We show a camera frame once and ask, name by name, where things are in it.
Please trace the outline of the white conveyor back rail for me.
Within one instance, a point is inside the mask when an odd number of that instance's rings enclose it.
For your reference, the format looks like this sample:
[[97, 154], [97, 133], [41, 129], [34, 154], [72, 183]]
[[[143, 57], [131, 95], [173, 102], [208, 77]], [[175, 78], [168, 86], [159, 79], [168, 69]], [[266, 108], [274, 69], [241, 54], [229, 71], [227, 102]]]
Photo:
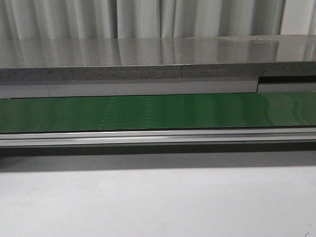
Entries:
[[9, 82], [0, 84], [0, 97], [45, 98], [80, 96], [172, 95], [249, 92], [314, 91], [315, 82], [262, 83], [256, 78], [217, 78], [193, 81], [122, 80], [71, 82]]

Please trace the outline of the green conveyor belt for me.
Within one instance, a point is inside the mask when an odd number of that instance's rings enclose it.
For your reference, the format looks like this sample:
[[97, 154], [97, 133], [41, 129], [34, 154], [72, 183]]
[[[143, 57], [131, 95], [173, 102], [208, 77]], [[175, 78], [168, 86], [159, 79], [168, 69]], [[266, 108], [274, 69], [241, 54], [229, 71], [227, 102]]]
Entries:
[[1, 133], [315, 126], [314, 92], [2, 99]]

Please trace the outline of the white pleated curtain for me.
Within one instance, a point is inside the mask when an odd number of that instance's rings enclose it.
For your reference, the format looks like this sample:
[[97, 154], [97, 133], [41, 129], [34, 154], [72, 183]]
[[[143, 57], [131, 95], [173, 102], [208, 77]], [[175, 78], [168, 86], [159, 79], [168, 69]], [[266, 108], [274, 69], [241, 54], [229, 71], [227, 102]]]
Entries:
[[0, 37], [28, 39], [313, 35], [313, 0], [3, 0]]

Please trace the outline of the aluminium conveyor front rail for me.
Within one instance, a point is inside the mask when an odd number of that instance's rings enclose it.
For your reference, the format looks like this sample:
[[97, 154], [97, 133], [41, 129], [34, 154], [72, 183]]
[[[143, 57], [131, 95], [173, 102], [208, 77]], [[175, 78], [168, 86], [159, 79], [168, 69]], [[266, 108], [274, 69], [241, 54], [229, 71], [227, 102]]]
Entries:
[[49, 147], [121, 144], [314, 141], [314, 127], [84, 131], [1, 134], [0, 146]]

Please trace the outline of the grey stone countertop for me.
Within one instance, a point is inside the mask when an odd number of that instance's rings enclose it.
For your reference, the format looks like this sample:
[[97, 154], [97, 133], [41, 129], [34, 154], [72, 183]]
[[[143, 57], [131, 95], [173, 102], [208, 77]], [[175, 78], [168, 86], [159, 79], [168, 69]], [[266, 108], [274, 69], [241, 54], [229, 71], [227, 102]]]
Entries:
[[316, 38], [2, 40], [1, 82], [313, 76]]

